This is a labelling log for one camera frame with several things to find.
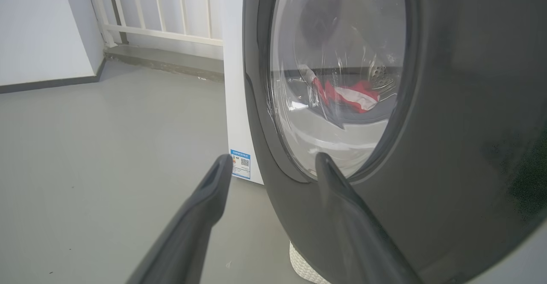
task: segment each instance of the washing machine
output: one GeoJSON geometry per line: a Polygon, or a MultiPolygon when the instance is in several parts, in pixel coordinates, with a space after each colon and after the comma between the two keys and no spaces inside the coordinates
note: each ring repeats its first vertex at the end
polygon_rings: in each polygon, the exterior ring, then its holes
{"type": "Polygon", "coordinates": [[[326,281],[359,271],[318,153],[421,282],[547,281],[547,0],[224,0],[223,33],[234,175],[326,281]]]}

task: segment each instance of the white woven object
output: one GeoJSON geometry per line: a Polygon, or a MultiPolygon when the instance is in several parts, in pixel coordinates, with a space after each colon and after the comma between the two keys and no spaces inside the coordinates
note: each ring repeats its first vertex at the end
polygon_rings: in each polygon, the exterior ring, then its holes
{"type": "Polygon", "coordinates": [[[320,276],[307,261],[298,253],[293,247],[293,243],[289,241],[289,258],[291,259],[291,265],[295,272],[304,280],[315,284],[330,284],[322,276],[320,276]]]}

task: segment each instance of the wall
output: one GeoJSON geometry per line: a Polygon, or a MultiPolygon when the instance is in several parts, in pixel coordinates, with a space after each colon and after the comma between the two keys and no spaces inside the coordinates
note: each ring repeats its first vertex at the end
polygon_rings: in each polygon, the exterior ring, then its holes
{"type": "Polygon", "coordinates": [[[76,26],[80,33],[80,38],[84,44],[93,73],[97,74],[98,68],[104,59],[104,40],[97,17],[94,15],[91,0],[68,0],[72,15],[76,21],[76,26]]]}
{"type": "Polygon", "coordinates": [[[0,0],[0,85],[91,75],[68,0],[0,0]]]}
{"type": "MultiPolygon", "coordinates": [[[[186,34],[208,37],[206,0],[185,0],[186,1],[186,34]]],[[[108,21],[116,24],[114,10],[111,0],[103,0],[108,21]]],[[[144,22],[147,29],[162,30],[156,0],[141,0],[144,22]]],[[[141,27],[135,0],[121,0],[121,7],[124,13],[125,22],[130,27],[141,27]]],[[[166,31],[183,34],[182,11],[179,0],[162,0],[162,12],[165,18],[166,31]]],[[[222,39],[221,30],[221,0],[211,0],[211,25],[212,37],[222,39]]],[[[115,42],[121,43],[118,32],[111,32],[115,42]]],[[[166,38],[127,34],[130,45],[147,48],[170,50],[173,52],[193,54],[215,59],[222,59],[221,47],[207,44],[194,44],[191,42],[178,41],[166,38]]]]}

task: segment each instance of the blue and white sticker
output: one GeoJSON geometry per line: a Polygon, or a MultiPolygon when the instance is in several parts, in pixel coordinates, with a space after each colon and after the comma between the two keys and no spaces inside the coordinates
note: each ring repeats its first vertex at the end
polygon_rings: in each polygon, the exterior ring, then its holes
{"type": "Polygon", "coordinates": [[[232,175],[250,179],[250,155],[230,149],[234,165],[232,175]]]}

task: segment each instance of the gray baseboard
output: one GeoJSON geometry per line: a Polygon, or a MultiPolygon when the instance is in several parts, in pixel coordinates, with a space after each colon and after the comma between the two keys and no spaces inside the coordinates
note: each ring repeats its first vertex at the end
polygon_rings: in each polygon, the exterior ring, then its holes
{"type": "Polygon", "coordinates": [[[94,76],[70,77],[68,79],[57,79],[57,80],[4,85],[4,86],[0,86],[0,94],[31,91],[33,89],[49,89],[50,87],[59,87],[59,86],[66,86],[66,85],[97,83],[101,79],[101,74],[102,74],[105,62],[106,62],[106,59],[103,59],[97,71],[97,75],[94,75],[94,76]]]}
{"type": "Polygon", "coordinates": [[[108,48],[105,50],[104,56],[129,65],[193,75],[224,83],[224,62],[222,60],[123,44],[108,48]]]}

